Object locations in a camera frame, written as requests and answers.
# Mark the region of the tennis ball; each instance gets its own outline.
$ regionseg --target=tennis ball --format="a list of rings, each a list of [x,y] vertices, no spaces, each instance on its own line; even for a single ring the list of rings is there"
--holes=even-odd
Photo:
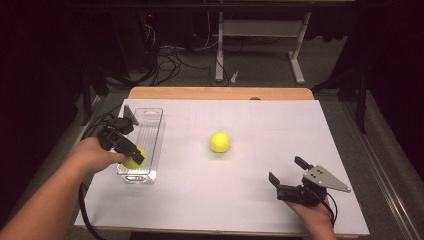
[[[223,132],[217,132],[210,139],[210,146],[214,152],[223,153],[230,147],[230,137]]]
[[[129,168],[129,169],[137,169],[140,168],[144,165],[144,163],[146,162],[146,151],[144,151],[144,149],[140,146],[137,146],[138,151],[140,151],[141,155],[144,157],[144,161],[143,163],[141,163],[141,165],[138,165],[138,163],[136,161],[134,161],[134,159],[130,159],[126,162],[123,162],[122,165],[124,165],[124,167]]]

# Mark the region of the clear plastic container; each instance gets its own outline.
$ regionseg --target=clear plastic container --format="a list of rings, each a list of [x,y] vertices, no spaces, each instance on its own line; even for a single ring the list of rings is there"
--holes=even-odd
[[[162,147],[165,122],[162,121],[163,109],[138,108],[134,116],[139,122],[127,138],[146,151],[144,164],[138,169],[128,169],[119,164],[116,173],[121,175],[126,183],[153,184],[156,180],[159,156]]]

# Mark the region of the black cable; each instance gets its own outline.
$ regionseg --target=black cable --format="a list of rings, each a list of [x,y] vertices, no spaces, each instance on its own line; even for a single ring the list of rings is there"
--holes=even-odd
[[[337,204],[336,204],[336,201],[334,200],[333,196],[331,196],[329,193],[327,193],[327,195],[330,196],[331,200],[334,203],[334,208],[336,209],[336,214],[334,216],[334,223],[335,223],[336,220],[337,220],[337,214],[339,213],[339,210],[337,209]]]
[[[87,209],[85,208],[85,202],[84,202],[84,184],[81,183],[79,190],[78,190],[78,202],[81,208],[81,215],[82,219],[84,220],[84,224],[87,227],[87,230],[93,235],[93,237],[97,240],[105,240],[102,238],[96,230],[93,228],[93,226],[90,223],[90,219],[87,215]]]
[[[333,212],[333,210],[330,208],[330,206],[325,202],[325,200],[324,199],[321,199],[314,191],[312,191],[311,189],[309,189],[309,188],[307,188],[307,187],[305,187],[305,189],[308,191],[308,192],[310,192],[310,193],[312,193],[312,195],[314,195],[317,199],[319,199],[319,201],[322,203],[322,205],[324,205],[324,207],[330,212],[330,221],[331,221],[331,225],[333,226],[333,228],[334,228],[334,225],[336,224],[336,219],[335,219],[335,217],[334,217],[334,212]]]

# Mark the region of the hand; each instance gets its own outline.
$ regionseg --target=hand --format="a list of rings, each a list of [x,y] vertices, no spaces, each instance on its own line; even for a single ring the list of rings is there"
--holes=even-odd
[[[110,164],[128,160],[129,157],[122,153],[112,153],[102,149],[99,140],[90,137],[75,146],[63,167],[75,169],[86,177],[106,169]]]
[[[292,202],[285,203],[300,217],[312,239],[336,239],[330,212],[324,205],[306,207]]]

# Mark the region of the white tabletop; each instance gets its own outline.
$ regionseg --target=white tabletop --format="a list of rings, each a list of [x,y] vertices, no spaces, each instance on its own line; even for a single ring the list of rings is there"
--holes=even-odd
[[[116,165],[96,174],[85,202],[93,226],[132,231],[303,235],[298,217],[276,198],[268,181],[301,184],[300,156],[322,165],[351,187],[318,101],[127,99],[137,108],[162,108],[166,122],[153,185],[126,184]],[[210,136],[231,138],[226,153]],[[328,190],[339,214],[339,235],[368,235],[351,193]],[[81,214],[75,225],[83,226]]]

